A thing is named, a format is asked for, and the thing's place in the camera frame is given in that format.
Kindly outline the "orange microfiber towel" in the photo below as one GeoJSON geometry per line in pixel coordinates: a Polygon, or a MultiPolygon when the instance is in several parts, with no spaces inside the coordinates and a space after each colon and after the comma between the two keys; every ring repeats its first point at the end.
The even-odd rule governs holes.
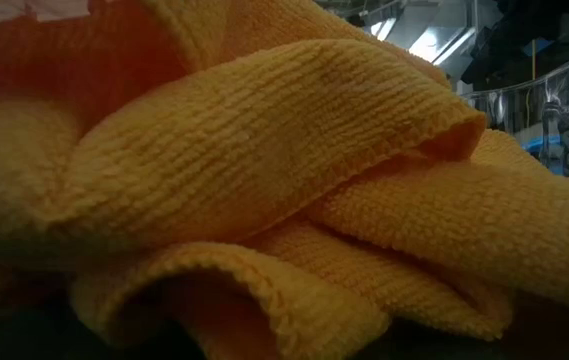
{"type": "Polygon", "coordinates": [[[569,178],[313,0],[0,0],[0,319],[344,360],[569,306],[569,178]]]}

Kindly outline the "clear plastic bin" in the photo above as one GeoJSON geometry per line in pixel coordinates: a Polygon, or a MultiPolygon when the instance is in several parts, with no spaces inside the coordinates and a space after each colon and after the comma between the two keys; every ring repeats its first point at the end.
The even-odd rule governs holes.
{"type": "Polygon", "coordinates": [[[525,83],[467,93],[489,127],[513,136],[557,175],[569,177],[569,62],[525,83]]]}

